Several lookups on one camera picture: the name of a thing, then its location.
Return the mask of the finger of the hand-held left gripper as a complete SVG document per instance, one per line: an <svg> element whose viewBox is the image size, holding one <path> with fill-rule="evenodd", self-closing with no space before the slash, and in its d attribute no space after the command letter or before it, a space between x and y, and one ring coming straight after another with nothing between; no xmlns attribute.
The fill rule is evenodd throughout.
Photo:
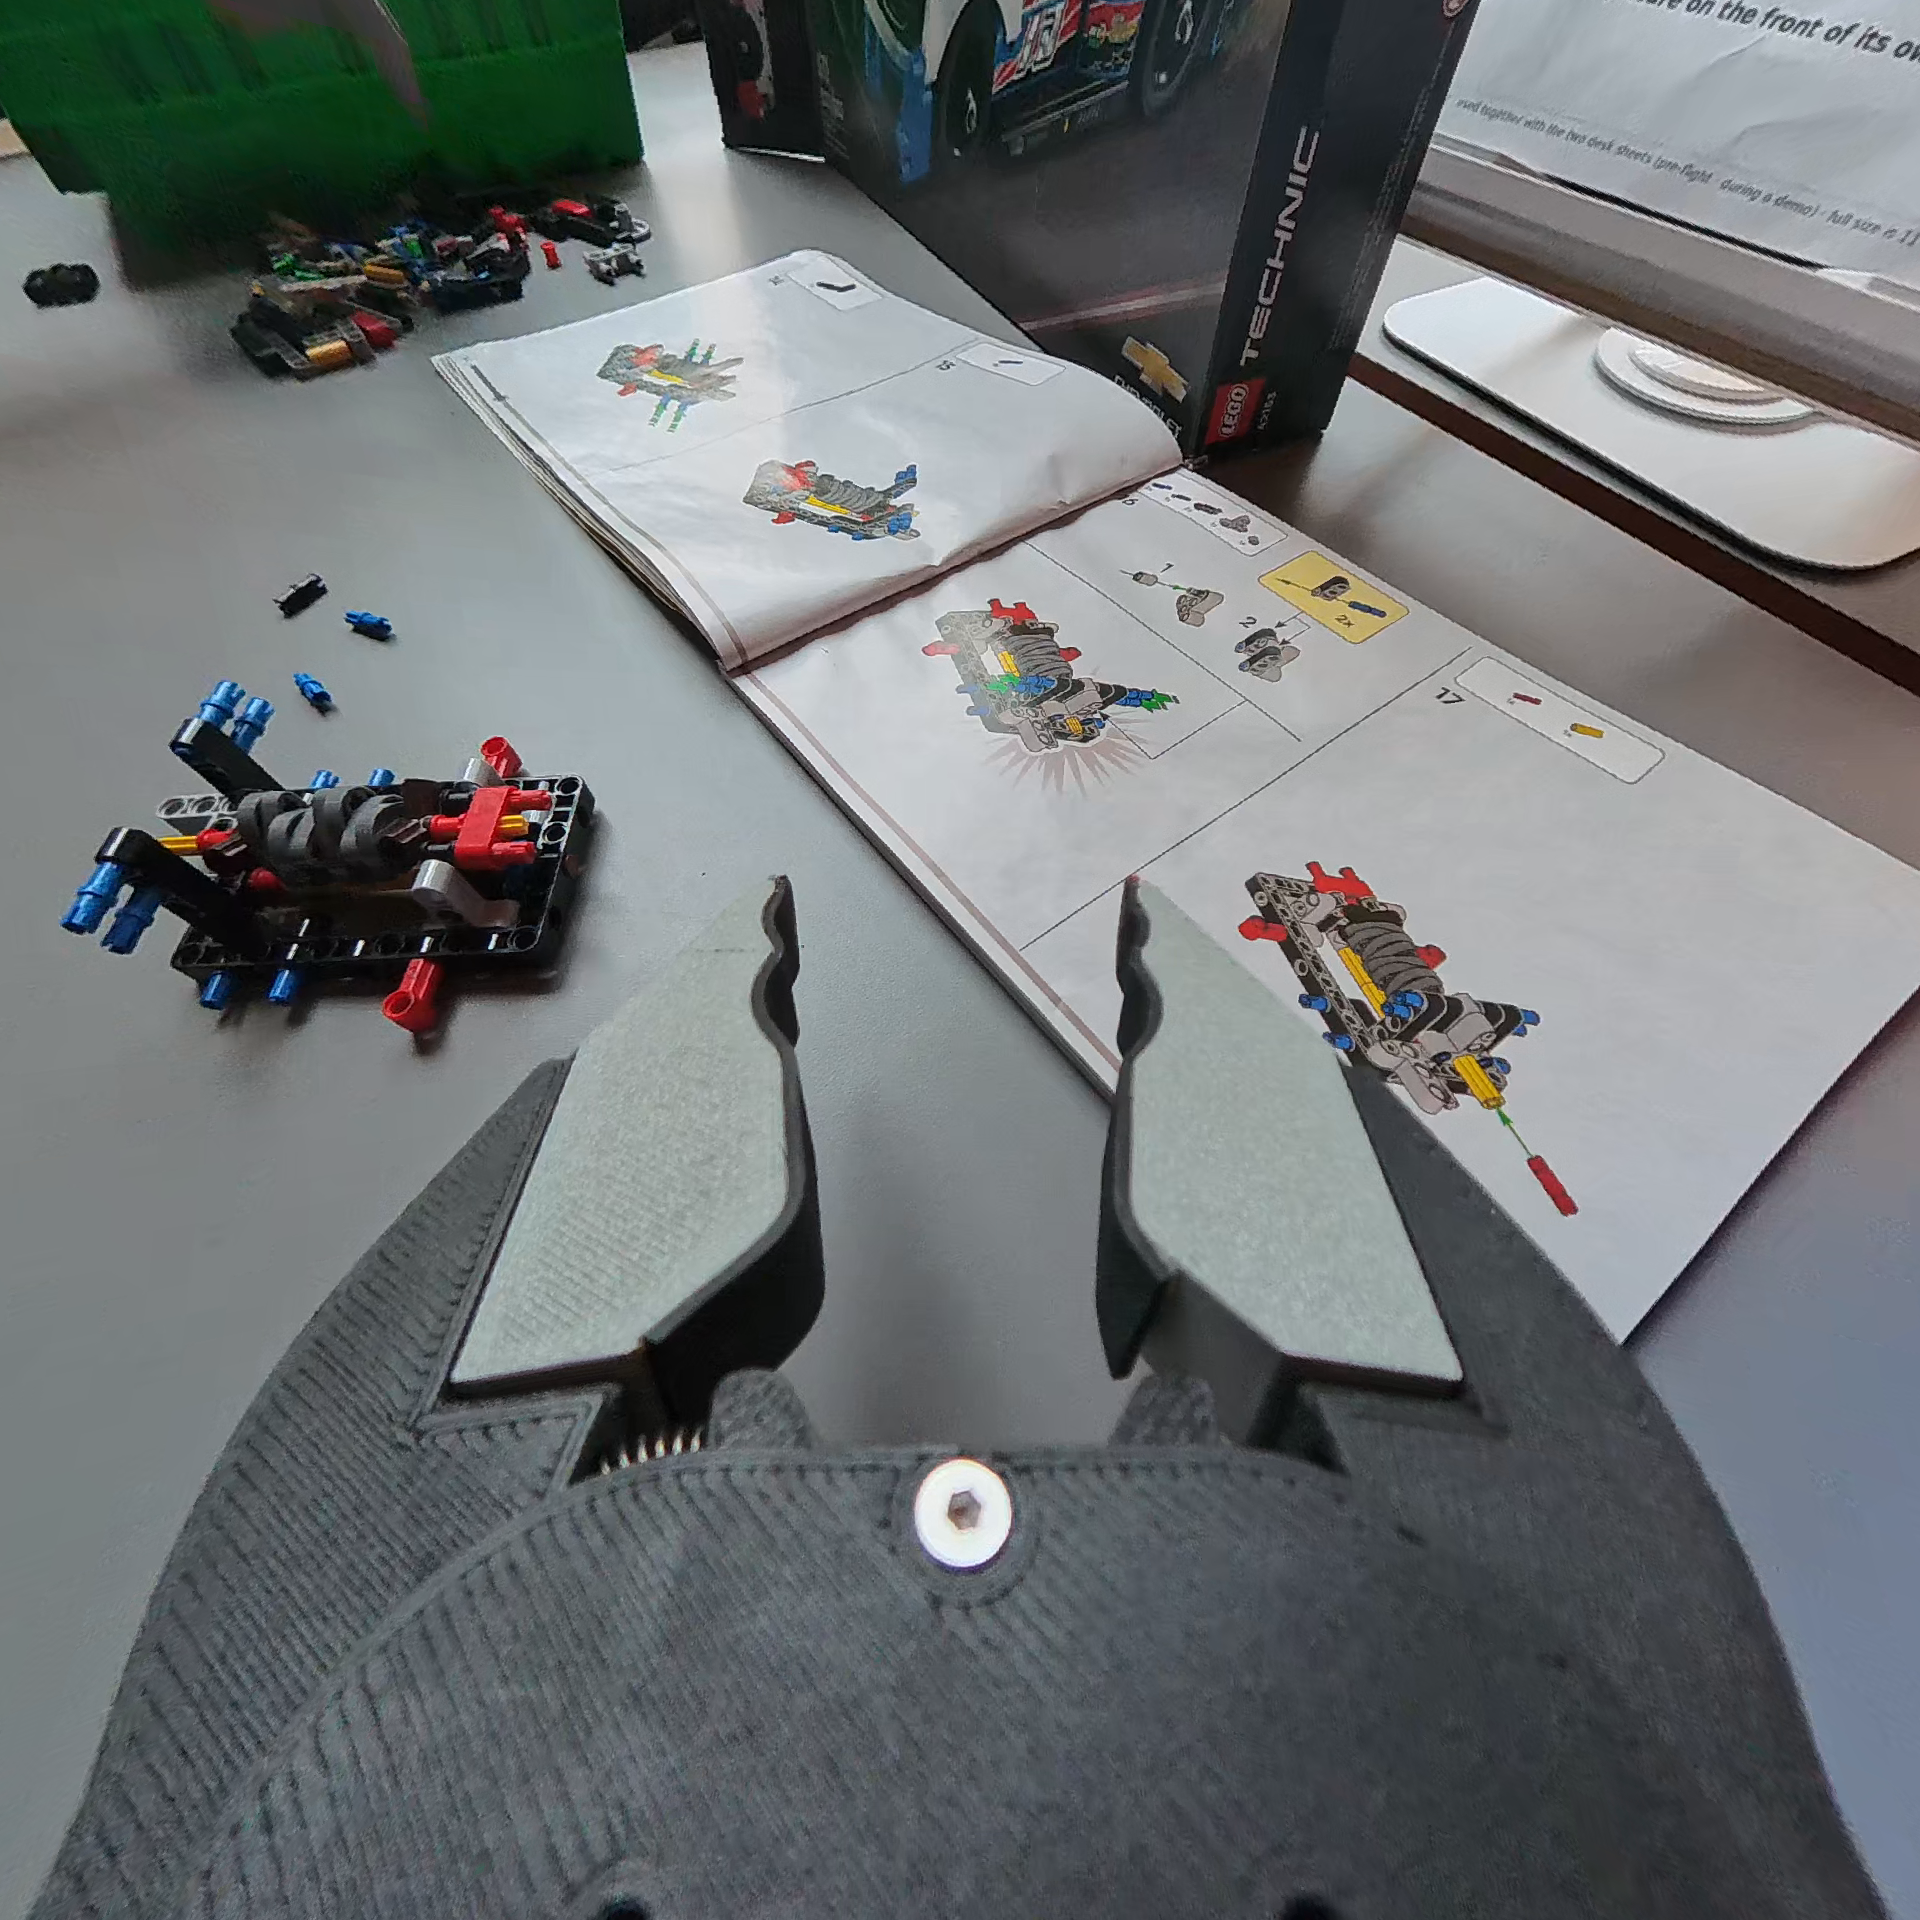
<svg viewBox="0 0 1920 1920"><path fill-rule="evenodd" d="M357 52L372 59L372 66L388 81L392 98L410 117L426 120L429 106L413 66L413 52L404 28L388 2L206 2L211 12L227 16L252 34L270 34L295 27L327 27L348 34Z"/></svg>

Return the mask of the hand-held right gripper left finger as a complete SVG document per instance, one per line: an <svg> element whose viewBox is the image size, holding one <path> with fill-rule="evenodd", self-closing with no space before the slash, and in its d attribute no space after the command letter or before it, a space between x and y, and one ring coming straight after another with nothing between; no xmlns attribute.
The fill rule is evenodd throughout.
<svg viewBox="0 0 1920 1920"><path fill-rule="evenodd" d="M825 1303L787 877L734 901L578 1046L450 1384L708 1403Z"/></svg>

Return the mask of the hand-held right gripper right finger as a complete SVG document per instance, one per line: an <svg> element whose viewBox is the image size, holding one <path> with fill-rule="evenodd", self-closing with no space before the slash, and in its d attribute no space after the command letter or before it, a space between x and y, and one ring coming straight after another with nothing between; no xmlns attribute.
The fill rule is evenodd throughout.
<svg viewBox="0 0 1920 1920"><path fill-rule="evenodd" d="M1132 877L1094 1312L1113 1379L1206 1379L1231 1437L1304 1384L1450 1403L1465 1366L1348 1072Z"/></svg>

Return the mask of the pile of lego pieces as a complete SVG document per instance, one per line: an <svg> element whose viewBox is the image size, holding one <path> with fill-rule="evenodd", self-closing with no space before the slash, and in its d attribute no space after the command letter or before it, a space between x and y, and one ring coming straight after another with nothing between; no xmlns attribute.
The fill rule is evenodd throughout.
<svg viewBox="0 0 1920 1920"><path fill-rule="evenodd" d="M649 236L615 195L454 195L443 217L404 213L364 232L273 214L227 337L259 375L314 380L370 366L426 316L518 303L567 248L598 282L645 275Z"/></svg>

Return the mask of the lego engine frame assembly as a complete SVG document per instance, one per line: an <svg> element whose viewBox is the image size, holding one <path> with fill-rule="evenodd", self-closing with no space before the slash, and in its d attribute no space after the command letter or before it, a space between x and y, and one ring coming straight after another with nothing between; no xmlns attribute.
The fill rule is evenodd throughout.
<svg viewBox="0 0 1920 1920"><path fill-rule="evenodd" d="M593 834L581 775L488 738L450 780L379 764L283 781L255 756L273 716L273 699L212 681L168 743L205 792L166 801L162 830L109 830L62 930L132 953L168 913L172 964L205 1010L367 988L413 1040L460 984L552 976Z"/></svg>

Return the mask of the green plastic bin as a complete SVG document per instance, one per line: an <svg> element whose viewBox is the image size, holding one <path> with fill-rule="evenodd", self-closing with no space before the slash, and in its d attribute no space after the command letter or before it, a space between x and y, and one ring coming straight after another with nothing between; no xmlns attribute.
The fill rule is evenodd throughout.
<svg viewBox="0 0 1920 1920"><path fill-rule="evenodd" d="M162 251L638 158L617 2L388 6L426 120L341 28L252 34L206 2L5 2L4 115L50 186Z"/></svg>

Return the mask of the open instruction booklet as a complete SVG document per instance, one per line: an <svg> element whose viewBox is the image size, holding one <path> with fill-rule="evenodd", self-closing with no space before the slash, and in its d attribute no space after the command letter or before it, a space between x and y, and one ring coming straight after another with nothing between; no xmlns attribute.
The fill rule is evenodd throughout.
<svg viewBox="0 0 1920 1920"><path fill-rule="evenodd" d="M1632 1332L1918 995L1918 871L799 251L443 378L1103 1090L1123 882Z"/></svg>

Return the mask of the black car printed box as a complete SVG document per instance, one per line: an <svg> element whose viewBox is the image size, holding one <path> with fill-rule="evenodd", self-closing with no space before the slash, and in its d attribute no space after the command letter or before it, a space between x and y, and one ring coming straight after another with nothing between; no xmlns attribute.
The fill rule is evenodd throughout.
<svg viewBox="0 0 1920 1920"><path fill-rule="evenodd" d="M1184 455L1317 437L1473 2L698 2L729 148L825 155Z"/></svg>

